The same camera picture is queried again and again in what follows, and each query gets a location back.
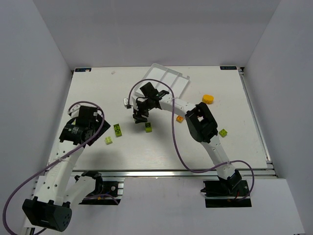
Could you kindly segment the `pale green lego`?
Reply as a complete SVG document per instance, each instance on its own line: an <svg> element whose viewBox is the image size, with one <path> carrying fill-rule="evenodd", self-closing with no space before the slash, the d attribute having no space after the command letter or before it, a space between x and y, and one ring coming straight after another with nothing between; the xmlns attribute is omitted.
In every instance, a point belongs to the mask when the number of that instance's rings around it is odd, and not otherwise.
<svg viewBox="0 0 313 235"><path fill-rule="evenodd" d="M105 143L106 143L106 145L112 144L112 138L111 137L105 137Z"/></svg>

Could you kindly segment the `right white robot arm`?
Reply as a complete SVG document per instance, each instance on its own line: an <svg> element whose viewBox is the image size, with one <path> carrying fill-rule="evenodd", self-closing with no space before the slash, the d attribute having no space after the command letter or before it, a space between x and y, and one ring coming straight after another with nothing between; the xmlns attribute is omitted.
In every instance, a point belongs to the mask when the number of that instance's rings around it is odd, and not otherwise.
<svg viewBox="0 0 313 235"><path fill-rule="evenodd" d="M218 136L218 124L208 106L203 102L192 104L175 97L168 85L166 85L168 90L158 91L152 85L152 79L145 79L145 82L146 84L140 87L143 96L130 91L126 105L127 108L133 108L135 123L147 122L149 111L152 109L169 111L172 113L172 137L173 141L176 141L175 115L184 117L191 137L205 148L211 158L214 164L212 169L217 171L221 184L229 192L234 191L242 177L222 147Z"/></svg>

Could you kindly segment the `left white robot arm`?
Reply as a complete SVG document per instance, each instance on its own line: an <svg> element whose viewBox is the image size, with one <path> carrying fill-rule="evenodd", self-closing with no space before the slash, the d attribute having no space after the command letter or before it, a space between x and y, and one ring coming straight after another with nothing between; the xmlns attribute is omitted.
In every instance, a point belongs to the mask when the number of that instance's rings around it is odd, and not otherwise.
<svg viewBox="0 0 313 235"><path fill-rule="evenodd" d="M70 120L62 129L54 154L56 164L49 168L33 199L26 199L22 205L32 225L58 232L68 227L72 210L85 197L102 192L102 175L97 171L85 171L76 176L76 182L70 188L67 184L85 147L91 146L110 128L103 112L94 104L74 104L68 114Z"/></svg>

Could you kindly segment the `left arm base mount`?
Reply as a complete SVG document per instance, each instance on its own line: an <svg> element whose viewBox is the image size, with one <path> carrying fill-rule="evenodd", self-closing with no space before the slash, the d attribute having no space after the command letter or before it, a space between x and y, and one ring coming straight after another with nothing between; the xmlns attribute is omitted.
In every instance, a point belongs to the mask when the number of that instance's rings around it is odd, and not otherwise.
<svg viewBox="0 0 313 235"><path fill-rule="evenodd" d="M102 174L97 171L85 171L74 177L77 183L81 177L90 177L95 180L94 190L89 193L80 205L118 205L121 201L121 193L118 192L118 181L104 181Z"/></svg>

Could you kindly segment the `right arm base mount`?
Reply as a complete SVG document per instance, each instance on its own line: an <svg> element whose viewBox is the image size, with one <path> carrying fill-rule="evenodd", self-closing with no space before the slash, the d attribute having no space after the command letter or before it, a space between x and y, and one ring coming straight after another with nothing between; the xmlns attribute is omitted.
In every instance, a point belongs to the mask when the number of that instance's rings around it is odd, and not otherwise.
<svg viewBox="0 0 313 235"><path fill-rule="evenodd" d="M220 181L204 181L200 190L205 197L206 208L251 208L252 203L246 180L241 180L233 191Z"/></svg>

